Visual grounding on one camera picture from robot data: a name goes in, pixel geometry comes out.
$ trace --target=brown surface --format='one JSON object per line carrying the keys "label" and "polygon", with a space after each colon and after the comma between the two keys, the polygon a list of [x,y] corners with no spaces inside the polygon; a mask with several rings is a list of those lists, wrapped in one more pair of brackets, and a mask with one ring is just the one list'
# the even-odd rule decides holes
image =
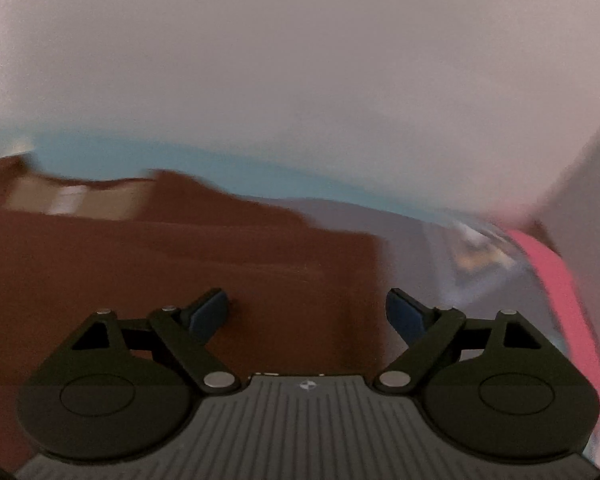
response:
{"label": "brown surface", "polygon": [[157,173],[134,221],[10,212],[1,206],[22,167],[12,158],[0,168],[0,466],[31,453],[15,419],[18,384],[97,308],[144,317],[221,286],[230,320],[208,348],[243,379],[382,367],[375,238],[311,229],[170,172]]}

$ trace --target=triangular cutout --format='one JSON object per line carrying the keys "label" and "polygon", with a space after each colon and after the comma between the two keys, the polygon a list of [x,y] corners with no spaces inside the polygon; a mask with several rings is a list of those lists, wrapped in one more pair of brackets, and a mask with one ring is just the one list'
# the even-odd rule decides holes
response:
{"label": "triangular cutout", "polygon": [[73,350],[93,350],[95,348],[109,348],[109,337],[107,326],[102,323],[94,323],[72,347]]}
{"label": "triangular cutout", "polygon": [[520,323],[507,323],[504,346],[507,348],[531,348],[534,350],[541,348],[533,336]]}

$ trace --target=beige label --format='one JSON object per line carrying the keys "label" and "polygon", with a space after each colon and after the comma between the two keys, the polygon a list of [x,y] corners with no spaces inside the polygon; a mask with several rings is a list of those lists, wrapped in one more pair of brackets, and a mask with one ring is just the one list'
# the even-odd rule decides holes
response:
{"label": "beige label", "polygon": [[14,211],[99,220],[134,218],[149,198],[153,182],[123,182],[109,189],[62,186],[36,175],[17,180],[4,207]]}

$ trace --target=ribbed surface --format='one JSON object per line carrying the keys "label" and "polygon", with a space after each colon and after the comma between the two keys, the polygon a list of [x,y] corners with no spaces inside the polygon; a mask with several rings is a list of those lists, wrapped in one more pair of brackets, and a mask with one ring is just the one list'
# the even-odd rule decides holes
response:
{"label": "ribbed surface", "polygon": [[72,466],[37,456],[19,480],[591,480],[582,457],[535,466],[488,463],[435,435],[407,398],[360,377],[255,376],[202,403],[189,426],[134,462]]}

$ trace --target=white label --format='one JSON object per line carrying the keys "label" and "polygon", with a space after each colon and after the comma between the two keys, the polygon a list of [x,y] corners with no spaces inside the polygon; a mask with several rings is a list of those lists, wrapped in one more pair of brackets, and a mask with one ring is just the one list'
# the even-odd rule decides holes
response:
{"label": "white label", "polygon": [[87,191],[87,186],[63,187],[58,191],[48,213],[50,215],[68,215],[74,213],[80,207]]}

